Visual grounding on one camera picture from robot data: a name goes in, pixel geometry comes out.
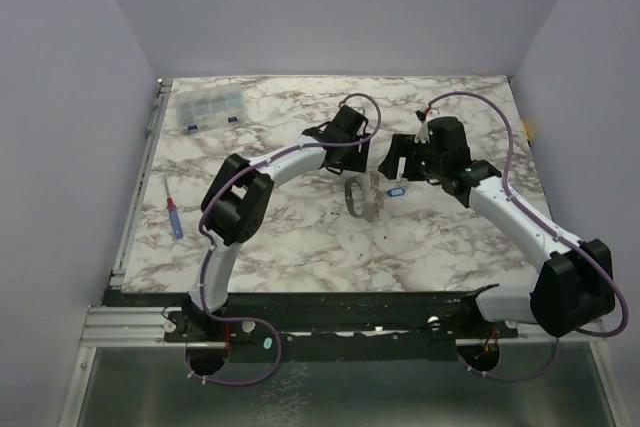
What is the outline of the blue key tag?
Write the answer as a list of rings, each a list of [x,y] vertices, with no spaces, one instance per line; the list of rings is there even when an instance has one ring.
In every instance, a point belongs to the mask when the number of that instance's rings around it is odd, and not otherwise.
[[[403,187],[395,187],[387,191],[387,195],[389,197],[400,197],[400,196],[404,196],[405,194],[406,194],[406,189]]]

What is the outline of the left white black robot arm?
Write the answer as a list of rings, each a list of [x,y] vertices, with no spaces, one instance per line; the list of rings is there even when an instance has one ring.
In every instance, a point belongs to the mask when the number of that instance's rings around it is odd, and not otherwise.
[[[201,203],[198,229],[209,246],[189,291],[197,308],[189,313],[186,329],[195,339],[210,341],[220,332],[215,311],[227,301],[239,251],[261,227],[273,192],[312,171],[364,171],[371,139],[367,126],[363,113],[343,104],[332,120],[304,130],[289,146],[224,160]]]

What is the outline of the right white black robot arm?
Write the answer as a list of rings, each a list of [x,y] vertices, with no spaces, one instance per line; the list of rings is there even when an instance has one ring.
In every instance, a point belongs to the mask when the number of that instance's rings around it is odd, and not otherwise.
[[[486,160],[475,160],[455,117],[424,123],[416,134],[395,134],[378,167],[388,179],[426,181],[488,220],[522,252],[538,274],[532,287],[491,286],[459,314],[461,330],[481,338],[496,322],[539,325],[562,337],[613,311],[610,249],[548,224],[540,212]]]

